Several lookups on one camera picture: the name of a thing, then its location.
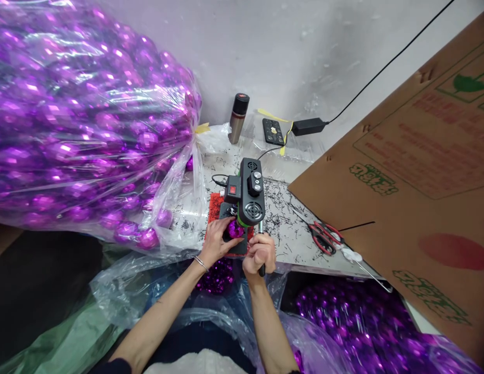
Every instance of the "red scissors handle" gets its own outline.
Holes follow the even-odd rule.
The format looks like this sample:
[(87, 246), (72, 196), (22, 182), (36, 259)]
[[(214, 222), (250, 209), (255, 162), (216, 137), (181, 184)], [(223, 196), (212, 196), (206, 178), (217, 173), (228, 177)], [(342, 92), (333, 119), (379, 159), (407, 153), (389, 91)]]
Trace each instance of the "red scissors handle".
[(323, 230), (323, 233), (328, 238), (330, 238), (334, 243), (336, 243), (336, 244), (344, 244), (344, 238), (343, 238), (343, 236), (340, 234), (339, 231), (337, 231), (337, 229), (335, 227), (330, 226), (327, 223), (320, 224), (320, 222), (317, 222), (317, 221), (315, 221), (315, 225), (318, 226), (321, 230)]
[(330, 242), (327, 236), (324, 236), (322, 231), (322, 227), (320, 225), (311, 225), (309, 224), (309, 229), (311, 230), (311, 236), (313, 238), (313, 241), (317, 245), (320, 250), (329, 255), (332, 256), (335, 254), (335, 248), (333, 244)]

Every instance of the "red mat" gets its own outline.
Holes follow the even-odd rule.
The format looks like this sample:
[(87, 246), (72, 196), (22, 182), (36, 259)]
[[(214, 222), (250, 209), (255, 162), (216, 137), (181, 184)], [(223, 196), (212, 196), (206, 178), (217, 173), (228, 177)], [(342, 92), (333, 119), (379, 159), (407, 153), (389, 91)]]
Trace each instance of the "red mat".
[[(208, 223), (219, 219), (219, 208), (221, 203), (224, 201), (224, 198), (219, 193), (212, 193), (211, 194), (211, 202), (209, 203), (209, 220)], [(250, 240), (254, 236), (254, 228), (250, 227), (247, 233), (247, 239)], [(228, 257), (244, 257), (245, 255), (233, 255), (231, 253), (227, 254)]]

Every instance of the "scissors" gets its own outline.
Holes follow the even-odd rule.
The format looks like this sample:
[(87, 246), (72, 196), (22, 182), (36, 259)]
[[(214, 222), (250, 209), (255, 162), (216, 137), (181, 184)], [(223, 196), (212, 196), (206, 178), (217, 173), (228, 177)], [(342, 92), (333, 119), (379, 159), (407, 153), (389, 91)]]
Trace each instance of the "scissors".
[(297, 214), (297, 216), (302, 219), (307, 225), (309, 230), (311, 231), (311, 236), (315, 242), (315, 244), (320, 248), (320, 250), (332, 256), (335, 254), (335, 246), (334, 244), (344, 244), (344, 238), (339, 231), (334, 227), (330, 226), (329, 224), (314, 221), (314, 223), (308, 223), (306, 218), (297, 211), (292, 205), (290, 208)]

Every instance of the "yellow tape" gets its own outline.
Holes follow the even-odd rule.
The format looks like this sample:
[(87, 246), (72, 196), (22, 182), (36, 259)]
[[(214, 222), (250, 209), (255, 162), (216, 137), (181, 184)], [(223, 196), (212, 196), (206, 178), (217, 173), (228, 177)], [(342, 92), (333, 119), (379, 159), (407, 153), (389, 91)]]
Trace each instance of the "yellow tape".
[[(262, 114), (263, 116), (271, 117), (271, 118), (273, 118), (273, 119), (275, 119), (277, 121), (280, 121), (280, 122), (290, 122), (290, 121), (287, 121), (285, 119), (281, 119), (281, 118), (275, 117), (270, 112), (267, 112), (264, 109), (258, 109), (257, 111), (258, 111), (258, 113)], [(294, 121), (292, 121), (292, 124), (290, 125), (289, 133), (292, 130), (292, 126), (294, 126)], [(285, 137), (283, 138), (283, 142), (285, 144), (287, 143), (287, 134), (285, 134)], [(285, 146), (283, 146), (282, 148), (280, 148), (280, 156), (283, 156), (284, 154), (285, 154)]]
[(210, 131), (210, 130), (211, 130), (211, 128), (209, 127), (209, 122), (206, 122), (202, 125), (198, 125), (197, 129), (195, 130), (195, 133), (203, 133), (203, 132)]

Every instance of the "power cord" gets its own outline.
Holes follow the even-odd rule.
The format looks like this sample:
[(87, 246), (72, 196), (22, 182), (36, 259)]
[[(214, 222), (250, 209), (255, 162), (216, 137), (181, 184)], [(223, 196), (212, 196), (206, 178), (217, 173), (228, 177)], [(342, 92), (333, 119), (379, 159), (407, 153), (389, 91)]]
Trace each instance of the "power cord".
[[(337, 118), (339, 118), (339, 116), (340, 116), (341, 114), (343, 114), (343, 113), (346, 111), (346, 109), (347, 109), (347, 108), (348, 108), (348, 107), (349, 107), (349, 106), (350, 106), (350, 105), (351, 105), (351, 104), (352, 104), (352, 103), (353, 103), (353, 102), (354, 102), (354, 101), (355, 101), (355, 100), (358, 98), (358, 96), (360, 96), (360, 95), (363, 93), (363, 91), (365, 91), (365, 89), (366, 89), (368, 86), (370, 86), (370, 84), (371, 84), (371, 83), (372, 83), (372, 82), (373, 82), (373, 81), (374, 81), (374, 80), (375, 80), (375, 79), (376, 79), (376, 78), (377, 78), (377, 77), (378, 77), (378, 76), (379, 76), (379, 75), (380, 75), (380, 74), (381, 74), (381, 73), (382, 73), (384, 70), (386, 70), (386, 68), (387, 68), (389, 65), (391, 65), (391, 63), (392, 63), (394, 60), (396, 60), (396, 59), (397, 59), (397, 58), (398, 58), (398, 57), (399, 57), (399, 56), (400, 56), (400, 55), (401, 55), (401, 54), (402, 54), (404, 51), (406, 51), (406, 49), (407, 49), (409, 46), (411, 46), (411, 45), (412, 45), (412, 43), (413, 43), (413, 42), (414, 42), (414, 41), (415, 41), (415, 40), (416, 40), (416, 39), (417, 39), (417, 38), (418, 38), (418, 37), (419, 37), (419, 36), (420, 36), (420, 35), (421, 35), (421, 34), (422, 34), (422, 33), (423, 33), (423, 32), (424, 32), (424, 31), (425, 31), (425, 30), (426, 30), (426, 29), (429, 27), (429, 26), (430, 26), (430, 24), (431, 24), (431, 23), (433, 23), (433, 22), (436, 20), (436, 18), (438, 18), (438, 17), (439, 17), (439, 16), (440, 16), (440, 15), (441, 15), (441, 14), (442, 14), (442, 13), (443, 13), (443, 12), (444, 12), (444, 11), (445, 11), (445, 10), (446, 10), (446, 9), (447, 9), (449, 6), (450, 6), (450, 5), (451, 5), (451, 3), (452, 3), (452, 2), (454, 2), (454, 1), (455, 1), (455, 0), (451, 0), (449, 3), (447, 3), (447, 4), (445, 5), (445, 7), (444, 7), (442, 10), (440, 10), (440, 11), (439, 11), (439, 12), (438, 12), (438, 13), (437, 13), (437, 14), (436, 14), (436, 15), (435, 15), (435, 16), (434, 16), (434, 17), (433, 17), (433, 18), (432, 18), (432, 19), (429, 21), (429, 23), (428, 23), (428, 24), (426, 24), (426, 25), (424, 26), (424, 28), (423, 28), (423, 29), (421, 29), (421, 30), (419, 31), (419, 33), (418, 33), (418, 34), (416, 34), (416, 35), (415, 35), (415, 37), (414, 37), (414, 38), (413, 38), (413, 39), (412, 39), (412, 40), (411, 40), (411, 41), (410, 41), (410, 42), (409, 42), (409, 43), (408, 43), (408, 44), (407, 44), (407, 45), (406, 45), (406, 46), (405, 46), (405, 47), (404, 47), (404, 48), (403, 48), (401, 51), (399, 51), (399, 53), (398, 53), (397, 55), (395, 55), (395, 56), (394, 56), (394, 57), (393, 57), (393, 58), (392, 58), (392, 59), (391, 59), (391, 60), (390, 60), (390, 61), (389, 61), (389, 62), (388, 62), (388, 63), (387, 63), (387, 64), (386, 64), (386, 65), (385, 65), (385, 66), (384, 66), (384, 67), (383, 67), (383, 68), (382, 68), (382, 69), (381, 69), (381, 70), (380, 70), (380, 71), (379, 71), (377, 74), (375, 74), (375, 75), (374, 75), (374, 77), (373, 77), (372, 79), (370, 79), (370, 81), (369, 81), (369, 82), (368, 82), (368, 83), (367, 83), (367, 84), (366, 84), (366, 85), (365, 85), (365, 86), (364, 86), (364, 87), (363, 87), (363, 88), (362, 88), (362, 89), (361, 89), (361, 90), (360, 90), (360, 91), (359, 91), (359, 92), (356, 94), (356, 96), (354, 96), (354, 97), (353, 97), (353, 99), (352, 99), (352, 100), (351, 100), (351, 101), (350, 101), (350, 102), (349, 102), (349, 103), (348, 103), (348, 104), (347, 104), (347, 105), (344, 107), (344, 109), (342, 109), (342, 110), (339, 112), (339, 114), (337, 114), (337, 115), (336, 115), (336, 116), (335, 116), (333, 119), (331, 119), (330, 121), (325, 122), (325, 124), (327, 125), (327, 124), (329, 124), (329, 123), (331, 123), (331, 122), (334, 122), (334, 121), (335, 121)], [(285, 146), (286, 146), (286, 144), (287, 144), (287, 140), (288, 140), (288, 138), (289, 138), (289, 133), (290, 133), (290, 131), (291, 131), (291, 130), (292, 130), (292, 126), (290, 127), (290, 130), (289, 130), (289, 131), (287, 131), (287, 135), (286, 135), (286, 139), (285, 139), (285, 144), (284, 144), (284, 145), (282, 145), (282, 146), (280, 146), (280, 147), (272, 148), (272, 149), (269, 149), (269, 150), (265, 151), (265, 152), (264, 152), (264, 153), (263, 153), (261, 156), (259, 156), (259, 158), (258, 158), (258, 159), (261, 159), (261, 157), (263, 157), (263, 156), (264, 156), (266, 153), (268, 153), (268, 152), (271, 152), (271, 151), (274, 151), (274, 150), (277, 150), (277, 149), (280, 149), (280, 148), (285, 147)]]
[(287, 131), (287, 134), (285, 135), (285, 142), (283, 143), (283, 145), (281, 145), (280, 147), (276, 147), (276, 148), (271, 148), (271, 149), (268, 149), (267, 151), (265, 151), (261, 156), (259, 156), (258, 160), (261, 159), (261, 157), (263, 157), (266, 153), (268, 152), (271, 152), (271, 151), (274, 151), (274, 150), (277, 150), (277, 149), (280, 149), (280, 148), (283, 148), (286, 146), (287, 144), (287, 141), (289, 140), (289, 134), (290, 134), (290, 131), (292, 130), (292, 126), (290, 126), (290, 129)]
[(211, 179), (214, 183), (216, 183), (217, 185), (220, 185), (221, 187), (226, 187), (226, 182), (220, 182), (218, 180), (215, 180), (214, 177), (228, 177), (228, 175), (226, 174), (214, 174)]

